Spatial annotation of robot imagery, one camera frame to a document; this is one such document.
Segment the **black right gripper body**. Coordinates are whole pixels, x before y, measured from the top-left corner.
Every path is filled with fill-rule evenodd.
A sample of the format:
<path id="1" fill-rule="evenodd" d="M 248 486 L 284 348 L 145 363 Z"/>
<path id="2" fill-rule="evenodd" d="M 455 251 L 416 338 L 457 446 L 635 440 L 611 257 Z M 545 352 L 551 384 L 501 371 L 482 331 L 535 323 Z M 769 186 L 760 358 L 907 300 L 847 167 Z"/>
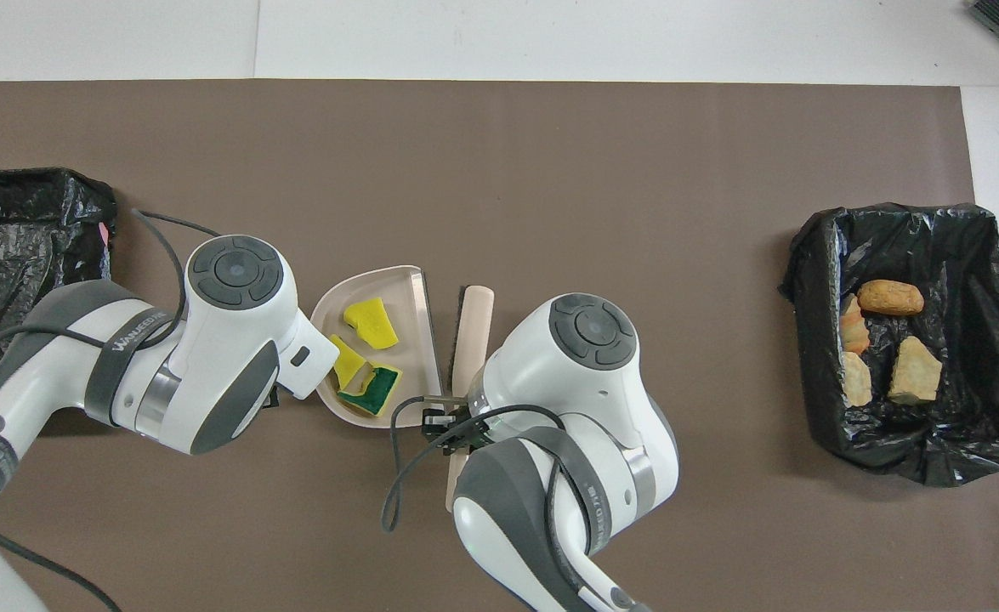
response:
<path id="1" fill-rule="evenodd" d="M 458 407 L 451 413 L 445 413 L 440 408 L 425 408 L 422 411 L 421 433 L 429 442 L 444 438 L 440 449 L 445 456 L 452 456 L 460 450 L 472 452 L 490 445 L 492 441 L 487 437 L 487 423 L 464 425 L 471 418 L 467 407 Z"/>

